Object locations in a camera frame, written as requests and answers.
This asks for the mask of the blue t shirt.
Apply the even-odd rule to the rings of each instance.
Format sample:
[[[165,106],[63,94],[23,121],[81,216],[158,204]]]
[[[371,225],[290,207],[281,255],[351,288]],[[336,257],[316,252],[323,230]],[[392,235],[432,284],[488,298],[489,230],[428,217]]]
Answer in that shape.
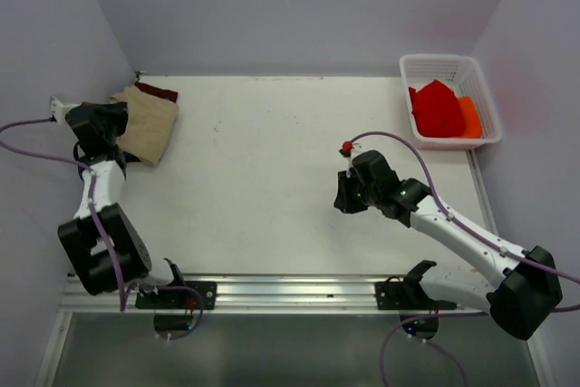
[[[135,162],[140,162],[140,159],[139,159],[138,157],[136,157],[135,155],[133,155],[133,154],[131,154],[131,153],[127,152],[127,151],[124,151],[124,152],[122,153],[122,155],[123,155],[123,157],[124,157],[124,159],[125,159],[125,161],[126,161],[127,163],[135,163]]]

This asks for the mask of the beige t shirt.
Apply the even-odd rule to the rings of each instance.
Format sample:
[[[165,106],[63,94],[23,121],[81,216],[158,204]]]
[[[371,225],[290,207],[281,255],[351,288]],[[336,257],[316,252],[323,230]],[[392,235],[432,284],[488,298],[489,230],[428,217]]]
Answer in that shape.
[[[135,85],[109,98],[109,103],[119,102],[127,104],[128,123],[117,145],[147,165],[158,165],[169,144],[179,106],[142,92]]]

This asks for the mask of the maroon t shirt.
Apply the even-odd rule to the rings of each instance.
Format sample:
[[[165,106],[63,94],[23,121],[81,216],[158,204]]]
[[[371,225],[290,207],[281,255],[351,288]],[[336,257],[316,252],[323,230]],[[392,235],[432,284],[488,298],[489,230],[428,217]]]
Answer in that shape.
[[[179,93],[176,91],[162,89],[145,82],[135,82],[134,85],[141,92],[147,93],[148,95],[152,95],[165,101],[176,103],[179,97]]]

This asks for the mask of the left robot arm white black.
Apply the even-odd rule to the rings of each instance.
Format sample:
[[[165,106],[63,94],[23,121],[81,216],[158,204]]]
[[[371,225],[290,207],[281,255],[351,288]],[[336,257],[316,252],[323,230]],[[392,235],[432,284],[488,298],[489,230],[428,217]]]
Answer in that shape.
[[[90,295],[124,291],[127,285],[156,286],[167,307],[189,295],[178,266],[165,258],[160,271],[120,205],[127,163],[117,144],[129,122],[128,105],[82,103],[62,118],[77,138],[73,163],[83,180],[82,200],[58,238],[74,273]]]

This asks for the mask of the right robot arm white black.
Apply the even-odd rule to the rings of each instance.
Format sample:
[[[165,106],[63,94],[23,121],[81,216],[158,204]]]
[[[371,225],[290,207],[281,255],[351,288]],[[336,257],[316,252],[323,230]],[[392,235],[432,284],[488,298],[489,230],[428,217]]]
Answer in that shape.
[[[422,260],[406,275],[375,285],[381,310],[452,310],[459,306],[489,314],[506,333],[529,339],[561,302],[555,261],[542,247],[526,250],[502,241],[436,199],[417,179],[400,179],[377,150],[356,156],[337,174],[334,207],[344,214],[378,209],[388,219],[431,237],[471,266],[451,271]]]

